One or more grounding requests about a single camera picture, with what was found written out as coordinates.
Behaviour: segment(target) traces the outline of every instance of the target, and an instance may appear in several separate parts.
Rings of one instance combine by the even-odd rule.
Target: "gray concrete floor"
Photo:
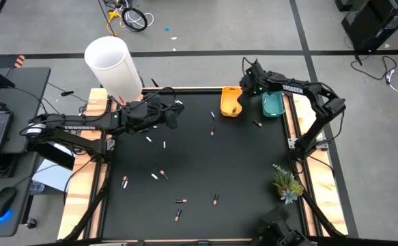
[[[349,50],[340,24],[344,14],[332,0],[296,3],[311,50]],[[151,12],[156,22],[143,33],[125,30],[120,35],[131,51],[301,49],[288,0],[254,1],[248,8],[241,0],[142,0],[137,4],[140,10]],[[13,0],[0,14],[0,54],[82,53],[92,40],[107,35],[95,1]],[[398,32],[386,43],[390,48],[383,49],[398,49]],[[256,57],[265,69],[309,79],[302,56]],[[398,63],[398,55],[392,57]],[[204,86],[236,85],[242,76],[241,58],[146,57],[134,61],[148,86],[150,78],[160,85]],[[370,57],[363,69],[381,76],[380,59]],[[398,93],[383,81],[353,71],[352,61],[348,56],[313,57],[319,80],[347,99],[337,147],[359,235],[398,240]],[[90,88],[98,87],[82,59],[28,59],[24,66],[51,67],[51,83],[74,90],[84,99]],[[398,68],[393,85],[398,87]],[[61,97],[51,86],[45,98],[61,113],[74,114],[82,105],[73,97]],[[334,132],[338,123],[332,123]],[[31,216],[38,219],[39,227],[21,227],[14,237],[0,238],[0,245],[53,242],[62,209],[60,195],[35,197]]]

